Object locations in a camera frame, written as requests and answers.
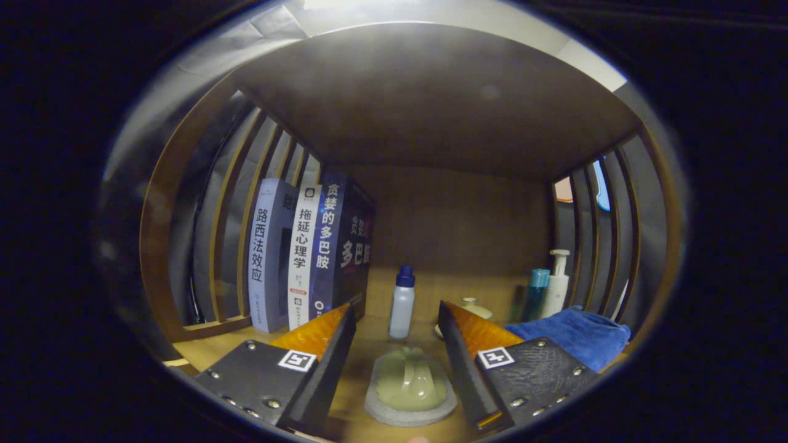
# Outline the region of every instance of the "teal bottle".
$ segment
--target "teal bottle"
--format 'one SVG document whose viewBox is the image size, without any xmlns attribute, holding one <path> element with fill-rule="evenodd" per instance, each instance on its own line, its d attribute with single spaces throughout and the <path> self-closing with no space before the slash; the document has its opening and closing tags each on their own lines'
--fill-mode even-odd
<svg viewBox="0 0 788 443">
<path fill-rule="evenodd" d="M 550 270 L 535 269 L 531 271 L 531 282 L 528 284 L 526 294 L 526 309 L 522 313 L 523 322 L 531 322 L 539 318 L 541 305 L 544 302 L 545 288 L 550 277 Z"/>
</svg>

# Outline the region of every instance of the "light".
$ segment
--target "light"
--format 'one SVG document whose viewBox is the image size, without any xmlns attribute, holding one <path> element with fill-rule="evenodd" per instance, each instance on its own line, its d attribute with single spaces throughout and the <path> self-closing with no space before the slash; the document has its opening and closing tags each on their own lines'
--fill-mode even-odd
<svg viewBox="0 0 788 443">
<path fill-rule="evenodd" d="M 303 0 L 304 10 L 347 9 L 357 6 L 391 5 L 394 3 L 417 4 L 419 0 Z"/>
</svg>

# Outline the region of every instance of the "plastic bottle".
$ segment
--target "plastic bottle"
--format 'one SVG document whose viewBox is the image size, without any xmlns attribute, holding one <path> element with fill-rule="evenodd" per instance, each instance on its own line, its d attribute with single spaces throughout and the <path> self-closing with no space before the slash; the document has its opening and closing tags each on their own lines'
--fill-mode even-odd
<svg viewBox="0 0 788 443">
<path fill-rule="evenodd" d="M 539 319 L 541 312 L 543 291 L 547 286 L 550 270 L 535 269 L 531 271 L 531 282 L 528 284 L 528 293 L 526 296 L 526 310 L 522 315 L 524 322 Z"/>
<path fill-rule="evenodd" d="M 563 300 L 567 298 L 567 288 L 569 287 L 569 276 L 564 273 L 567 268 L 569 251 L 567 249 L 553 249 L 550 254 L 556 257 L 556 264 L 552 275 L 548 277 L 544 293 L 545 301 L 542 303 L 539 318 L 547 318 L 563 309 Z"/>
<path fill-rule="evenodd" d="M 413 299 L 416 297 L 416 291 L 413 289 L 415 283 L 413 266 L 402 266 L 396 276 L 392 314 L 388 321 L 388 335 L 391 338 L 405 338 L 411 329 Z"/>
</svg>

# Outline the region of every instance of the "blue bottle cap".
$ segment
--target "blue bottle cap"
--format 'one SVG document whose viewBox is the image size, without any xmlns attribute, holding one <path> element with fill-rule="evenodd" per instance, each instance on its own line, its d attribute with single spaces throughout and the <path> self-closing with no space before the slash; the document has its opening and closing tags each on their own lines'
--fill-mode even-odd
<svg viewBox="0 0 788 443">
<path fill-rule="evenodd" d="M 550 277 L 550 270 L 535 269 L 531 271 L 531 282 L 529 286 L 532 288 L 546 288 Z"/>
<path fill-rule="evenodd" d="M 402 266 L 400 273 L 396 275 L 396 285 L 401 288 L 413 288 L 416 284 L 416 277 L 413 275 L 413 266 Z"/>
</svg>

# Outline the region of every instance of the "light blue book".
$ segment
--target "light blue book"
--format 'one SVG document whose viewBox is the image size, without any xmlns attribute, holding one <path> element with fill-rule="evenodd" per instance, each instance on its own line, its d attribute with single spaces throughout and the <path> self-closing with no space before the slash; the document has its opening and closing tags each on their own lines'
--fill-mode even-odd
<svg viewBox="0 0 788 443">
<path fill-rule="evenodd" d="M 252 208 L 247 282 L 252 325 L 271 333 L 288 324 L 288 259 L 298 189 L 278 178 L 260 184 Z"/>
</svg>

